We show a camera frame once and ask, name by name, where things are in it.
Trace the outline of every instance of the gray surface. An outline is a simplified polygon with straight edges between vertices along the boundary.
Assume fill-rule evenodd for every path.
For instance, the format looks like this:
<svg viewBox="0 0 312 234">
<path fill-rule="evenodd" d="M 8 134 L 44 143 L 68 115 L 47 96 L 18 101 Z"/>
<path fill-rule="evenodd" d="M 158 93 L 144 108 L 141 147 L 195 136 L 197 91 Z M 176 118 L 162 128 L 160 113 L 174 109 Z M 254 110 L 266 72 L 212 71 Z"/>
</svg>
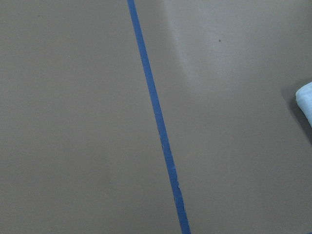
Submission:
<svg viewBox="0 0 312 234">
<path fill-rule="evenodd" d="M 312 232 L 312 1 L 136 2 L 192 232 Z"/>
<path fill-rule="evenodd" d="M 0 233 L 180 233 L 126 1 L 0 3 Z"/>
</svg>

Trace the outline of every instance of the blue line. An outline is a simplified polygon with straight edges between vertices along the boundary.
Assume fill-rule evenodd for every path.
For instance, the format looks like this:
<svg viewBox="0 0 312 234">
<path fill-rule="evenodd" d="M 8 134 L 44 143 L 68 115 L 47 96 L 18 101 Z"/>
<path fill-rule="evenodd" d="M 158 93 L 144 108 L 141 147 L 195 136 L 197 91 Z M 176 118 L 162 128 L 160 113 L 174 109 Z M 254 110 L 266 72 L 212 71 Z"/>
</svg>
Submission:
<svg viewBox="0 0 312 234">
<path fill-rule="evenodd" d="M 171 183 L 171 188 L 172 188 L 172 192 L 173 192 L 174 199 L 175 199 L 175 207 L 176 207 L 176 211 L 179 217 L 180 227 L 181 227 L 183 234 L 191 234 L 189 221 L 187 219 L 186 212 L 184 210 L 182 192 L 180 190 L 179 182 L 177 179 L 176 166 L 175 166 L 175 162 L 172 157 L 171 150 L 170 150 L 170 144 L 169 144 L 169 140 L 167 136 L 165 122 L 162 116 L 162 112 L 161 112 L 161 108 L 160 108 L 160 104 L 158 100 L 158 95 L 157 95 L 157 91 L 156 91 L 156 87 L 154 83 L 154 78 L 152 74 L 152 69 L 150 66 L 150 62 L 148 60 L 147 51 L 146 51 L 146 47 L 145 47 L 145 43 L 144 43 L 142 31 L 141 31 L 141 26 L 140 26 L 140 22 L 137 16 L 135 2 L 134 0 L 127 0 L 127 1 L 129 5 L 129 11 L 130 11 L 131 19 L 132 19 L 133 28 L 134 28 L 135 35 L 136 35 L 137 46 L 141 55 L 144 74 L 145 74 L 145 78 L 146 78 L 146 82 L 147 82 L 147 86 L 148 86 L 148 90 L 150 93 L 150 98 L 151 98 L 151 102 L 152 102 L 152 106 L 154 110 L 154 115 L 155 115 L 155 119 L 157 123 L 161 146 L 162 146 L 162 150 L 165 156 L 165 161 L 166 161 L 167 170 L 169 174 L 169 180 Z"/>
</svg>

